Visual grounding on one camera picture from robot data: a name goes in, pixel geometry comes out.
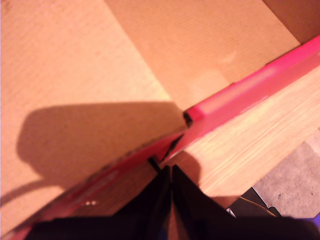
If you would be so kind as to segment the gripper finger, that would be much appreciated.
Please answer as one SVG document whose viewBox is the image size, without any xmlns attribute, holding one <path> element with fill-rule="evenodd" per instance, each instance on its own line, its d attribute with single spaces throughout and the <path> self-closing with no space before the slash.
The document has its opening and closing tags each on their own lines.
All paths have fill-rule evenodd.
<svg viewBox="0 0 320 240">
<path fill-rule="evenodd" d="M 129 240 L 158 240 L 163 224 L 171 211 L 171 168 L 164 167 L 155 178 L 117 212 L 118 217 L 131 220 Z"/>
<path fill-rule="evenodd" d="M 235 218 L 205 195 L 177 166 L 172 167 L 173 202 L 191 240 L 234 240 Z"/>
</svg>

